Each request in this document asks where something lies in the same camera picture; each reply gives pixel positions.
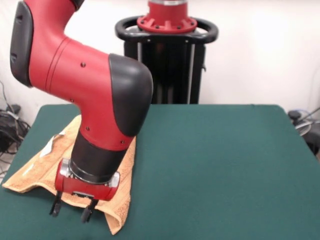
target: green table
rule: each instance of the green table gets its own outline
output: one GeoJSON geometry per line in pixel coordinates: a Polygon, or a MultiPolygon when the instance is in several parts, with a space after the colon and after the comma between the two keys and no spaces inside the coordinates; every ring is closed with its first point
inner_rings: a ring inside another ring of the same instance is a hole
{"type": "MultiPolygon", "coordinates": [[[[79,112],[43,107],[4,180],[79,112]]],[[[319,240],[320,166],[284,111],[265,105],[153,105],[138,135],[132,202],[110,234],[95,212],[42,188],[1,188],[1,240],[319,240]]]]}

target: towel fold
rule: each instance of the towel fold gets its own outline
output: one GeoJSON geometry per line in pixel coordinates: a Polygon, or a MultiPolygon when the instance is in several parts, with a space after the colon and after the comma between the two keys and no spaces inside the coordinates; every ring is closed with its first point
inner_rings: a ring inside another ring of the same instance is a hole
{"type": "MultiPolygon", "coordinates": [[[[2,186],[18,193],[25,193],[36,187],[43,187],[55,195],[55,177],[58,164],[62,158],[70,159],[80,124],[81,116],[79,115],[64,129],[64,135],[54,137],[51,153],[40,157],[41,151],[38,152],[2,186]]],[[[111,201],[99,201],[95,207],[95,209],[104,212],[107,224],[113,235],[122,228],[128,215],[135,151],[136,139],[132,141],[119,166],[120,184],[115,196],[111,201]]],[[[90,203],[87,198],[68,193],[63,193],[62,200],[69,205],[81,208],[85,208],[90,203]]]]}

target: black wrist cylinder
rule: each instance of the black wrist cylinder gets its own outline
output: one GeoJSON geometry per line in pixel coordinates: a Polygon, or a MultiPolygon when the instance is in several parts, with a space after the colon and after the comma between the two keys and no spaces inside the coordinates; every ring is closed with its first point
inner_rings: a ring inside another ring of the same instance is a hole
{"type": "Polygon", "coordinates": [[[108,182],[119,168],[126,150],[111,151],[94,146],[78,133],[69,167],[79,179],[90,184],[108,182]]]}

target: black metal frame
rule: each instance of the black metal frame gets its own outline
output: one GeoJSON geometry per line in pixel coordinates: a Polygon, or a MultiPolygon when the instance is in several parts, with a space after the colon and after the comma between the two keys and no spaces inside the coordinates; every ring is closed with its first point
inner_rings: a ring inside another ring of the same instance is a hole
{"type": "Polygon", "coordinates": [[[207,32],[199,33],[195,30],[184,34],[163,34],[146,32],[139,27],[128,29],[137,26],[139,17],[134,16],[119,21],[115,25],[115,33],[125,41],[124,55],[140,60],[151,71],[154,88],[152,103],[198,104],[202,70],[205,68],[205,44],[218,38],[217,26],[209,21],[195,18],[197,27],[207,32]],[[139,44],[141,56],[138,56],[139,44]],[[193,58],[193,69],[190,81],[191,58],[193,58]]]}

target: red robot arm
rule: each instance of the red robot arm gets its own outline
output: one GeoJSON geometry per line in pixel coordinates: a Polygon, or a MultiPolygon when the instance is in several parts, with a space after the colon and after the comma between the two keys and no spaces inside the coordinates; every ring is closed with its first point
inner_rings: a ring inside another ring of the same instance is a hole
{"type": "Polygon", "coordinates": [[[142,127],[153,92],[151,73],[143,64],[100,52],[64,34],[83,1],[19,2],[11,39],[13,76],[81,110],[71,159],[62,161],[57,171],[56,212],[62,192],[82,193],[95,202],[113,197],[110,188],[115,185],[109,183],[142,127]]]}

